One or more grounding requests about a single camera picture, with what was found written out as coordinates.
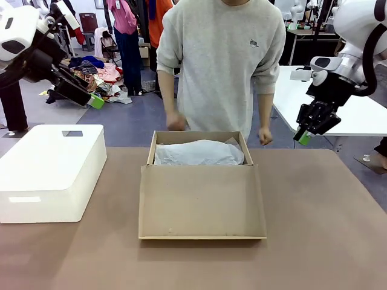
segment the person in orange shirt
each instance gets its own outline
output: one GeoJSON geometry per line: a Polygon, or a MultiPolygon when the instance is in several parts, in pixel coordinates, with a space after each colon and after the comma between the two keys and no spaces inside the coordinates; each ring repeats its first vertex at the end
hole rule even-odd
{"type": "Polygon", "coordinates": [[[160,86],[158,84],[157,75],[157,53],[158,44],[160,42],[161,34],[164,30],[163,17],[169,9],[173,7],[171,0],[146,0],[148,5],[148,16],[149,16],[149,34],[151,37],[151,50],[150,65],[151,70],[156,73],[156,88],[155,93],[161,98],[160,86]]]}

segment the cable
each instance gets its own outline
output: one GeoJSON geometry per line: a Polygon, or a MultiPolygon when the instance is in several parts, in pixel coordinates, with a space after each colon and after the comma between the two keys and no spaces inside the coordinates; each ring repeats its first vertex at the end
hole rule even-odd
{"type": "Polygon", "coordinates": [[[363,51],[363,72],[368,86],[365,89],[356,89],[354,95],[367,97],[376,91],[377,79],[374,69],[374,52],[379,39],[386,31],[387,27],[379,24],[369,35],[363,51]]]}
{"type": "Polygon", "coordinates": [[[9,86],[14,85],[16,82],[20,81],[20,79],[25,77],[25,75],[28,73],[28,70],[25,68],[27,66],[26,63],[32,58],[33,52],[39,47],[40,44],[42,44],[47,35],[55,29],[56,25],[61,20],[63,20],[64,17],[64,15],[59,16],[58,19],[56,19],[51,27],[46,31],[46,33],[43,34],[43,36],[38,40],[38,42],[28,50],[25,59],[21,60],[22,69],[18,70],[17,72],[6,71],[3,74],[0,74],[0,89],[8,88],[9,86]]]}

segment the pink shirt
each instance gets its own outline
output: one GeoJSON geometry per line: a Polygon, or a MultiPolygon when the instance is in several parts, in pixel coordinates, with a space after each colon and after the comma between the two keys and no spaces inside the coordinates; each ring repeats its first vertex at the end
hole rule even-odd
{"type": "Polygon", "coordinates": [[[108,8],[113,13],[114,27],[119,32],[132,34],[137,29],[137,20],[125,0],[108,0],[108,8]],[[120,9],[117,9],[117,1],[120,3],[120,9]]]}

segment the open cardboard box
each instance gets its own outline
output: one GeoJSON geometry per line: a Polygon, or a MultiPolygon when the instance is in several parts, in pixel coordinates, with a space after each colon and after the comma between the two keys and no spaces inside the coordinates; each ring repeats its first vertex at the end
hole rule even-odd
{"type": "Polygon", "coordinates": [[[139,239],[266,239],[258,168],[240,132],[154,132],[141,168],[139,239]],[[156,144],[234,138],[240,166],[156,166],[156,144]]]}

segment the white storage box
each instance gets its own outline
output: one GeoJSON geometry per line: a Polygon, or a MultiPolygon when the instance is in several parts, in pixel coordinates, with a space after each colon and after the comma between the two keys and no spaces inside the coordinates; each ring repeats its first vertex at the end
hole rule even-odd
{"type": "Polygon", "coordinates": [[[0,159],[0,222],[77,222],[106,161],[102,125],[40,125],[0,159]]]}

